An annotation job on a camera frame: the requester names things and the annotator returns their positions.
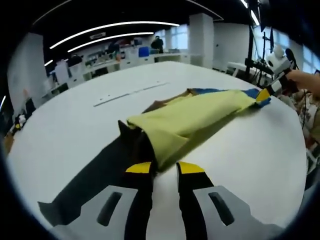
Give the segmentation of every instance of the window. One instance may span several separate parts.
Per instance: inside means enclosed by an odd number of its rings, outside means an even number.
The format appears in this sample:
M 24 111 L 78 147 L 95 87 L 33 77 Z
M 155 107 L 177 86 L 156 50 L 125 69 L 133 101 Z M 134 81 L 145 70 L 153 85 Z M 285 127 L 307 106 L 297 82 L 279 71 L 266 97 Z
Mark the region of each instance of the window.
M 171 28 L 171 47 L 188 49 L 188 26 L 186 24 Z
M 271 28 L 270 27 L 266 27 L 264 29 L 265 32 L 265 36 L 269 39 L 270 38 L 270 32 L 271 32 Z M 263 56 L 263 51 L 264 51 L 264 33 L 261 32 L 261 28 L 260 27 L 256 27 L 253 30 L 253 34 L 254 34 L 254 39 L 255 42 L 253 43 L 253 50 L 252 50 L 252 58 L 254 60 L 258 60 L 260 58 L 262 58 Z M 278 31 L 276 29 L 273 29 L 273 40 L 274 40 L 274 46 L 279 45 L 280 47 L 282 47 L 283 51 L 285 51 L 287 48 L 290 47 L 290 39 L 289 36 L 281 31 Z M 266 57 L 270 54 L 270 41 L 265 41 L 265 55 L 264 55 L 264 59 L 266 59 Z
M 166 48 L 166 30 L 157 31 L 154 36 L 159 36 L 163 41 L 163 48 Z
M 314 74 L 316 70 L 320 70 L 319 58 L 306 46 L 303 46 L 303 71 Z

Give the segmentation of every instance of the ceiling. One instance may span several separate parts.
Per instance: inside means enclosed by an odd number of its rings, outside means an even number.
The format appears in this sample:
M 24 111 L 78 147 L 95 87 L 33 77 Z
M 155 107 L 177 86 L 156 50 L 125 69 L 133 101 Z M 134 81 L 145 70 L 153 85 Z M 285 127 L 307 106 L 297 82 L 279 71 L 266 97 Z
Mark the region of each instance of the ceiling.
M 224 22 L 249 24 L 252 20 L 248 10 L 240 0 L 194 0 L 221 16 Z M 320 56 L 320 27 L 316 26 L 317 16 L 312 14 L 311 0 L 269 0 L 270 9 L 263 12 L 268 26 L 289 34 L 300 44 L 305 44 Z M 44 60 L 66 54 L 69 49 L 87 43 L 89 36 L 106 32 L 106 36 L 125 33 L 155 32 L 164 28 L 157 24 L 135 24 L 109 27 L 71 39 L 54 49 L 50 46 L 81 31 L 120 22 L 159 21 L 187 24 L 189 16 L 206 13 L 214 21 L 220 18 L 189 0 L 139 0 L 139 1 L 100 1 L 100 0 L 50 0 L 50 1 L 9 1 L 7 11 L 10 18 L 1 16 L 4 23 L 1 46 L 0 75 L 5 78 L 6 68 L 19 41 L 27 32 L 43 36 Z

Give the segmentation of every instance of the yellow cloth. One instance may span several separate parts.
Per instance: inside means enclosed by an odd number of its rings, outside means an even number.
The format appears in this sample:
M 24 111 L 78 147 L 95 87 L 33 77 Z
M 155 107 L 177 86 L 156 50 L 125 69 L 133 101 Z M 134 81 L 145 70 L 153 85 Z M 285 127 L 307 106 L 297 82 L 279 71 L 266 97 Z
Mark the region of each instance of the yellow cloth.
M 174 99 L 157 110 L 131 116 L 129 125 L 147 134 L 160 171 L 210 138 L 236 113 L 256 100 L 240 90 L 206 93 Z

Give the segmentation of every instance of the cable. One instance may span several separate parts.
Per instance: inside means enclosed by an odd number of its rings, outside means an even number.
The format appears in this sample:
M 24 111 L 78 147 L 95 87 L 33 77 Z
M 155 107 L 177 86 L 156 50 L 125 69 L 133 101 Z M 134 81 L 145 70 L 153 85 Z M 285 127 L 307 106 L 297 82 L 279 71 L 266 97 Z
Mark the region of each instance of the cable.
M 303 113 L 302 131 L 304 130 L 304 127 L 305 127 L 306 109 L 307 109 L 307 93 L 305 89 L 303 89 L 303 93 L 304 93 L 304 113 Z

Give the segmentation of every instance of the round table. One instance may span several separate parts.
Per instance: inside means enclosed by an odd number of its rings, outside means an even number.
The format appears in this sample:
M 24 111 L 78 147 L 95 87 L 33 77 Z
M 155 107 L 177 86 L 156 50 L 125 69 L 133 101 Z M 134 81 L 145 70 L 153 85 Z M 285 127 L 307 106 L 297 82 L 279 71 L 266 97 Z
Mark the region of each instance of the round table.
M 132 92 L 150 81 L 168 84 L 94 107 L 107 93 Z M 253 85 L 203 67 L 178 62 L 153 63 L 97 77 L 54 97 L 38 108 L 15 138 L 8 167 L 31 213 L 51 225 L 38 201 L 58 193 L 106 145 L 119 136 L 118 120 L 137 115 L 154 100 L 186 88 L 240 89 Z M 275 97 L 255 113 L 236 117 L 183 161 L 205 169 L 215 186 L 246 202 L 264 224 L 286 227 L 299 210 L 306 181 L 306 148 L 297 114 Z M 177 170 L 154 180 L 147 239 L 184 239 Z

